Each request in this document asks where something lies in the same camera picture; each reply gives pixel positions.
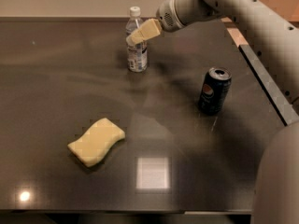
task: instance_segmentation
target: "black can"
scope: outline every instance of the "black can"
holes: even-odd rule
[[[222,67],[212,67],[206,73],[198,107],[208,115],[221,111],[232,83],[231,73]]]

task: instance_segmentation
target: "water bottle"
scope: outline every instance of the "water bottle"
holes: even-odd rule
[[[142,24],[143,21],[140,18],[140,14],[141,11],[139,7],[130,8],[130,20],[125,27],[127,35],[130,35],[133,30],[135,30]],[[135,46],[129,46],[127,44],[127,53],[129,70],[134,72],[142,72],[147,69],[148,51],[146,41]]]

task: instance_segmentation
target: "can top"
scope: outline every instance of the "can top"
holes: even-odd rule
[[[231,73],[223,67],[212,67],[208,73],[217,80],[229,80],[232,77]]]

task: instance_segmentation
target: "bottle cap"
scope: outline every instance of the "bottle cap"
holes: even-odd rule
[[[131,7],[130,8],[130,16],[131,17],[139,17],[141,14],[140,7]]]

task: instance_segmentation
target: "sponge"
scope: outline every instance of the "sponge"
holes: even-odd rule
[[[139,28],[135,29],[130,35],[128,35],[126,41],[129,46],[134,46],[160,35],[161,31],[162,26],[157,19],[148,19],[143,22]]]
[[[125,137],[125,133],[109,119],[100,119],[68,148],[87,167],[101,161],[110,148]]]

